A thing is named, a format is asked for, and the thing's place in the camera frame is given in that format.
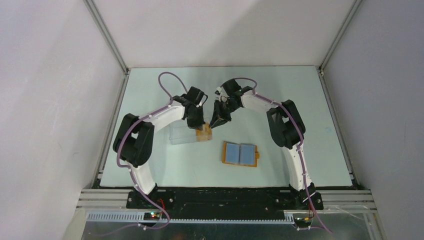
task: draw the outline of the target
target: orange object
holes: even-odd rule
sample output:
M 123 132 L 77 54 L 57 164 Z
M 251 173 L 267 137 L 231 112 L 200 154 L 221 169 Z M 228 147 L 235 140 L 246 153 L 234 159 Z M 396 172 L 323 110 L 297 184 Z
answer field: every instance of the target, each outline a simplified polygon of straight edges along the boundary
M 212 129 L 209 126 L 209 123 L 205 123 L 202 126 L 202 129 L 196 129 L 196 141 L 204 142 L 212 139 Z
M 257 145 L 254 146 L 254 164 L 253 165 L 236 164 L 236 163 L 232 163 L 232 162 L 226 162 L 226 152 L 227 152 L 227 142 L 225 141 L 223 148 L 222 148 L 222 163 L 223 164 L 231 164 L 231 165 L 236 165 L 236 166 L 245 166 L 245 167 L 254 167 L 254 168 L 256 168 L 258 166 L 258 159 L 260 157 L 260 154 L 258 152 L 258 146 Z

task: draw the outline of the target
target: perforated metal strip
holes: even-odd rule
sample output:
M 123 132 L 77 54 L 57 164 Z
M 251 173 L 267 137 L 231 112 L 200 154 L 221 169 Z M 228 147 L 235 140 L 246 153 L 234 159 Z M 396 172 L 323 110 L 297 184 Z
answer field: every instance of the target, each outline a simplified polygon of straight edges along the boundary
M 144 220 L 143 216 L 148 212 L 134 211 L 89 211 L 87 213 L 87 222 L 116 222 L 116 223 L 154 223 L 155 220 Z M 219 219 L 174 219 L 171 223 L 179 224 L 294 224 L 293 214 L 286 213 L 282 220 L 219 220 Z

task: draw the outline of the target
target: transparent tray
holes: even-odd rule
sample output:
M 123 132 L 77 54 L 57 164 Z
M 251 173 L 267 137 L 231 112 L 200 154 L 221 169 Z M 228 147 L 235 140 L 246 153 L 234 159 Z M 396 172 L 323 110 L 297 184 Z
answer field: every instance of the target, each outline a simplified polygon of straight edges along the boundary
M 205 117 L 204 121 L 209 125 L 209 118 Z M 178 120 L 169 125 L 169 140 L 172 145 L 205 142 L 212 140 L 212 132 L 196 135 L 196 130 L 187 126 L 187 120 Z

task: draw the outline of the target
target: blue pad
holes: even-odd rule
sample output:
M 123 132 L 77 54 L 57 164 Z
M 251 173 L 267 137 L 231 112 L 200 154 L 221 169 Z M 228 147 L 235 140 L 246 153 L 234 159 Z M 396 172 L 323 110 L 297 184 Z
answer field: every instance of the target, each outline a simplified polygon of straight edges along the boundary
M 255 164 L 255 146 L 244 145 L 240 146 L 240 164 L 254 165 Z
M 225 150 L 225 162 L 230 164 L 239 164 L 240 145 L 227 143 Z

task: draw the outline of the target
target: wall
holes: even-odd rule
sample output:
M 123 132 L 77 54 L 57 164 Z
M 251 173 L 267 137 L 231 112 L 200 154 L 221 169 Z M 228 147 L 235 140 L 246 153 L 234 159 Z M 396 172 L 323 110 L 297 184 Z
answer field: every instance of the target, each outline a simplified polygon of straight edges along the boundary
M 327 66 L 354 169 L 389 239 L 422 235 L 424 2 L 364 1 Z
M 129 67 L 319 65 L 354 0 L 97 0 Z
M 1 239 L 60 239 L 123 78 L 81 0 L 0 1 Z

